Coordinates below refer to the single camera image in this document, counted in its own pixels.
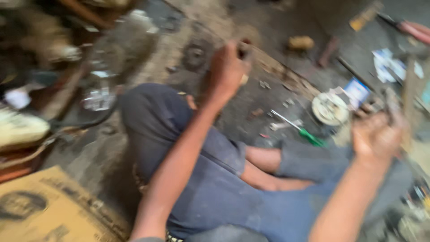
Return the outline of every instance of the dirty floor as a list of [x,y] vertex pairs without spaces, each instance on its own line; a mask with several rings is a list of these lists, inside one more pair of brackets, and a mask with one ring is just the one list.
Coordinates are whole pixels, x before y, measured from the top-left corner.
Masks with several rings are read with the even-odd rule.
[[[352,75],[336,61],[325,69],[314,68],[315,60],[324,49],[330,36],[340,38],[338,54],[343,56],[366,80],[380,86],[374,77],[372,50],[390,48],[392,51],[419,48],[380,21],[369,22],[361,31],[353,31],[348,21],[359,13],[370,1],[354,0],[147,0],[138,8],[147,11],[149,17],[160,27],[160,39],[153,55],[128,80],[128,88],[141,83],[170,84],[178,90],[197,94],[200,80],[209,67],[212,51],[222,41],[247,37],[258,48],[307,79],[319,91],[345,86]],[[426,0],[386,0],[384,12],[430,26],[430,2]],[[166,19],[175,16],[173,24],[166,26]],[[310,35],[316,48],[309,53],[290,53],[285,43],[292,35]],[[183,51],[193,40],[206,41],[205,58],[198,67],[183,63]],[[170,73],[166,67],[178,67]],[[259,80],[268,82],[273,88],[259,88]],[[287,98],[297,100],[290,109],[282,102]],[[250,79],[229,104],[216,126],[229,138],[261,147],[276,146],[280,139],[299,139],[293,132],[274,133],[267,125],[272,122],[263,117],[246,122],[249,112],[256,108],[283,110],[285,116],[303,118],[308,116],[309,100],[282,88],[277,76],[263,68],[253,70]],[[307,120],[312,129],[312,120]],[[265,133],[270,139],[258,136]],[[419,144],[418,150],[428,147]],[[132,164],[127,159],[127,138],[121,126],[120,115],[115,112],[108,121],[90,129],[86,135],[70,146],[56,146],[42,168],[60,165],[72,178],[89,192],[118,212],[128,221],[134,220],[140,198],[132,177]],[[426,154],[412,157],[420,162]],[[430,173],[430,164],[422,163]]]

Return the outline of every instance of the concrete floor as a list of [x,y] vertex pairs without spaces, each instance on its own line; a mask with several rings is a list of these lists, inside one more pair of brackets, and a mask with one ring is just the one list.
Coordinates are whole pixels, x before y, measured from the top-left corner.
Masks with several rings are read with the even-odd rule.
[[[371,75],[374,73],[371,51],[385,47],[391,49],[408,49],[411,47],[403,36],[393,33],[393,30],[379,21],[369,22],[360,32],[354,32],[348,26],[348,20],[359,12],[367,2],[309,0],[308,4],[311,6],[309,11],[312,12],[308,14],[312,16],[313,22],[319,23],[317,27],[318,31],[321,32],[321,38],[327,38],[330,35],[339,36],[341,39],[339,53],[367,80],[379,85],[380,81]],[[265,11],[268,13],[266,18],[260,18],[259,26],[253,26],[252,21],[246,21],[247,18],[251,20],[251,16],[246,16],[246,13],[252,13],[255,6],[258,7],[256,4],[261,3],[254,2],[253,4],[254,6],[244,6],[235,14],[231,14],[228,13],[227,3],[223,0],[165,0],[165,2],[149,0],[147,3],[141,3],[143,9],[150,9],[148,6],[153,7],[148,14],[154,18],[155,23],[162,23],[163,18],[177,10],[185,18],[181,20],[181,27],[177,32],[161,33],[156,50],[154,50],[149,61],[142,64],[141,68],[138,68],[137,72],[130,78],[129,87],[146,82],[171,83],[172,80],[169,79],[169,72],[166,71],[166,67],[180,66],[184,46],[191,38],[202,34],[196,33],[195,21],[205,26],[205,34],[212,35],[215,46],[220,45],[222,40],[232,37],[251,36],[261,49],[267,53],[272,53],[273,58],[306,77],[322,92],[331,87],[344,86],[348,82],[351,77],[350,73],[336,62],[330,64],[326,69],[315,70],[312,67],[313,56],[283,54],[279,48],[286,41],[285,39],[271,39],[268,38],[267,33],[260,32],[258,27],[262,26],[273,27],[272,32],[284,31],[282,28],[288,28],[289,23],[271,25],[274,19],[270,19],[270,11],[280,11],[277,14],[287,15],[293,9],[272,8],[270,10],[266,7]],[[430,9],[430,2],[426,0],[386,0],[384,4],[384,12],[386,13],[430,26],[430,16],[427,14],[428,9]],[[300,34],[300,28],[295,29],[295,32]],[[201,78],[201,73],[191,75],[196,80]],[[232,107],[229,112],[237,111],[240,108]],[[259,124],[259,126],[261,129],[264,128],[263,124]],[[243,129],[243,127],[236,126],[233,128]],[[238,134],[232,138],[267,146],[267,143],[263,144],[258,140],[258,137],[254,136]],[[140,195],[131,175],[132,164],[126,158],[126,147],[127,138],[120,123],[119,113],[115,112],[108,121],[99,127],[90,129],[79,142],[65,148],[56,146],[43,168],[56,164],[60,165],[89,192],[98,196],[107,205],[113,207],[128,221],[132,222]],[[417,150],[426,150],[424,148],[429,146],[422,145],[421,147],[420,144],[416,147]],[[425,156],[421,155],[421,158],[412,157],[418,161]],[[428,161],[422,166],[430,172]]]

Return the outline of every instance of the screwdriver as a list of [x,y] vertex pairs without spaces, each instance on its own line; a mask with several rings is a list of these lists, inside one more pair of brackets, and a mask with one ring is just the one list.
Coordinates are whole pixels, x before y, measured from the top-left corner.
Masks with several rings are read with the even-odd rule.
[[304,138],[306,138],[309,141],[309,143],[311,143],[313,146],[324,147],[326,145],[326,143],[322,139],[319,139],[319,138],[313,136],[312,134],[310,134],[309,132],[307,132],[306,129],[302,129],[299,126],[295,125],[293,122],[291,122],[290,120],[284,118],[282,115],[280,115],[279,113],[275,112],[273,109],[270,112],[272,112],[276,116],[280,117],[285,122],[291,124],[291,126],[293,126],[294,128],[298,129],[299,134],[301,136],[303,136]]

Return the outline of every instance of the metal wrench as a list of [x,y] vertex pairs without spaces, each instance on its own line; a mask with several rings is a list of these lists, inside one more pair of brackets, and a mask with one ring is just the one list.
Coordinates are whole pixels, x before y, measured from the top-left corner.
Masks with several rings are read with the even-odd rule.
[[[301,119],[298,119],[298,120],[296,120],[296,121],[293,121],[293,123],[295,124],[295,125],[297,125],[297,126],[303,126],[303,121],[301,120]],[[278,130],[278,129],[283,129],[283,128],[287,128],[287,127],[290,127],[291,126],[291,124],[289,124],[289,123],[287,123],[287,122],[285,122],[285,123],[271,123],[270,125],[269,125],[269,128],[271,129],[271,130],[273,130],[273,131],[276,131],[276,130]]]

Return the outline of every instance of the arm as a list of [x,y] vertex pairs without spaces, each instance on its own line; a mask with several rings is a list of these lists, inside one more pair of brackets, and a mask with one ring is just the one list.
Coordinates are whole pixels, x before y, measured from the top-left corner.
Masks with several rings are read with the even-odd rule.
[[392,126],[383,113],[354,124],[356,158],[316,219],[310,242],[356,240],[366,210],[401,143],[403,117],[399,108],[390,106]]
[[237,58],[236,42],[230,41],[212,60],[208,95],[185,131],[167,153],[149,182],[142,198],[130,239],[165,238],[166,221],[188,183],[206,134],[221,108],[234,96],[248,61]]

